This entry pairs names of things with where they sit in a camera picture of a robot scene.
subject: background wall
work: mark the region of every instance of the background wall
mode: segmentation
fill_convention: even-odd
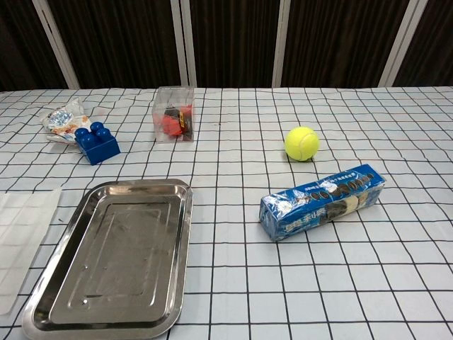
[[[66,81],[32,1],[0,1],[0,91],[63,89]]]
[[[452,33],[450,0],[0,0],[0,91],[453,85]]]

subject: toy building block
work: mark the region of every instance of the toy building block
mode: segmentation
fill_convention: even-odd
[[[163,132],[167,135],[177,137],[187,134],[192,138],[192,105],[181,108],[168,107],[160,123]]]
[[[90,128],[91,132],[80,127],[76,130],[75,135],[79,149],[88,158],[91,165],[101,163],[120,153],[116,139],[101,122],[94,122]]]

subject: cookie package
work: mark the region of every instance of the cookie package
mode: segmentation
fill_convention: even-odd
[[[261,198],[260,222],[273,241],[376,203],[385,179],[369,164]]]

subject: dark curtain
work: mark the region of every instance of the dark curtain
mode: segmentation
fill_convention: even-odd
[[[280,0],[190,0],[197,85],[270,87]]]
[[[429,0],[394,85],[453,85],[453,1]]]
[[[66,81],[31,0],[0,1],[0,91],[63,89]]]
[[[377,86],[408,0],[291,1],[282,86]]]
[[[82,88],[179,85],[169,0],[49,0]]]

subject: tray rim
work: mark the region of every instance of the tray rim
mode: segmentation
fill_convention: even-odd
[[[118,186],[118,185],[130,185],[130,186],[181,186],[186,192],[186,201],[185,201],[185,212],[183,218],[183,227],[181,230],[180,238],[180,249],[178,256],[178,265],[176,266],[178,271],[178,276],[176,278],[176,293],[174,297],[173,307],[168,314],[167,318],[155,327],[150,328],[109,328],[109,329],[65,329],[65,330],[53,330],[45,331],[38,329],[35,326],[33,321],[33,315],[35,314],[35,309],[38,306],[42,294],[44,293],[52,275],[55,272],[57,264],[62,257],[66,246],[73,235],[77,222],[79,221],[79,216],[81,212],[86,207],[88,199],[90,198],[93,192],[105,186]],[[170,329],[175,322],[178,320],[182,306],[183,306],[183,297],[184,297],[184,283],[185,283],[185,272],[187,264],[187,255],[189,247],[189,236],[190,236],[190,223],[192,219],[192,207],[193,207],[193,192],[192,188],[184,181],[169,178],[169,179],[139,179],[139,180],[130,180],[130,181],[109,181],[101,183],[93,187],[88,193],[86,193],[79,204],[77,205],[74,214],[68,222],[66,231],[62,236],[62,240],[56,246],[53,255],[50,257],[49,263],[47,264],[45,270],[42,272],[41,277],[36,283],[35,288],[30,296],[27,305],[25,306],[23,316],[22,316],[22,329],[24,334],[33,340],[38,339],[62,339],[67,340],[72,339],[149,339]]]

